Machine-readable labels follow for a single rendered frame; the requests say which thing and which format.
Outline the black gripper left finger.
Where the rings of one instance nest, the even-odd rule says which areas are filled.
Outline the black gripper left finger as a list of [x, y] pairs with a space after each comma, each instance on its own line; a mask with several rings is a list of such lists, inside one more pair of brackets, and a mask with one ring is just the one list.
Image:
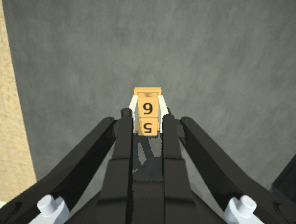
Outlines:
[[0, 224], [64, 224], [114, 142], [90, 224], [127, 224], [137, 98], [120, 110], [121, 119], [104, 118], [44, 178], [2, 206]]

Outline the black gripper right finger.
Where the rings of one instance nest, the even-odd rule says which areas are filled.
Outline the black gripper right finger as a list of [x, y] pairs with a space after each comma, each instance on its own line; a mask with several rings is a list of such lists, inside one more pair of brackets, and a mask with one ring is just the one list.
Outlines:
[[163, 95], [158, 98], [164, 224], [200, 224], [179, 140], [227, 224], [296, 224], [295, 209], [250, 178], [192, 118], [175, 119]]

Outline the yellow cube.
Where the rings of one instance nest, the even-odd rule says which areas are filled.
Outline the yellow cube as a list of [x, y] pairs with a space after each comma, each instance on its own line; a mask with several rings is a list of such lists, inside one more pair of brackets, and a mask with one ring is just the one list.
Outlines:
[[138, 135], [156, 136], [158, 127], [158, 118], [139, 118], [138, 117]]
[[158, 117], [159, 98], [157, 93], [139, 93], [137, 98], [139, 118]]

